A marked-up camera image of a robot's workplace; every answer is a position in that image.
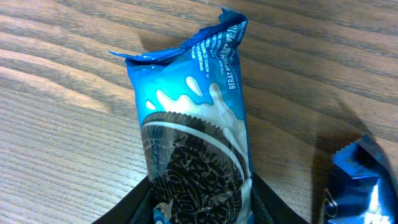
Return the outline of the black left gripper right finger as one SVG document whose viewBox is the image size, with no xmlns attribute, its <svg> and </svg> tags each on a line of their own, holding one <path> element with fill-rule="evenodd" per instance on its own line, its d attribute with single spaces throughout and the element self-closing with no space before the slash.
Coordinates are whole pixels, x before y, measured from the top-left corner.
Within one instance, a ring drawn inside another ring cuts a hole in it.
<svg viewBox="0 0 398 224">
<path fill-rule="evenodd" d="M 256 173 L 253 174 L 251 208 L 254 224 L 308 224 Z"/>
</svg>

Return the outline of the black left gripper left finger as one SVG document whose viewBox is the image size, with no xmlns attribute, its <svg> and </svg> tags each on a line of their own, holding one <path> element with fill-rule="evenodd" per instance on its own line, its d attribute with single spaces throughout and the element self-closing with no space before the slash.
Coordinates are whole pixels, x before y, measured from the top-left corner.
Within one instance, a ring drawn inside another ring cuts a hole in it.
<svg viewBox="0 0 398 224">
<path fill-rule="evenodd" d="M 139 211 L 139 207 L 145 210 L 150 206 L 149 190 L 149 178 L 145 177 L 119 203 L 102 217 L 95 220 L 93 224 L 130 223 L 134 215 Z"/>
</svg>

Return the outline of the blue Oreo cookie pack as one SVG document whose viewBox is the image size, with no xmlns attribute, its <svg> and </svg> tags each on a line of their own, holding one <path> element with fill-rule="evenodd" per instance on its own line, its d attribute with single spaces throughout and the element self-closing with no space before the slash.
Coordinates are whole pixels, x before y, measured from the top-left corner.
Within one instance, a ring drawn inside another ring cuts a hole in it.
<svg viewBox="0 0 398 224">
<path fill-rule="evenodd" d="M 247 23 L 223 9 L 179 47 L 124 56 L 150 183 L 133 223 L 254 221 L 238 55 Z"/>
</svg>

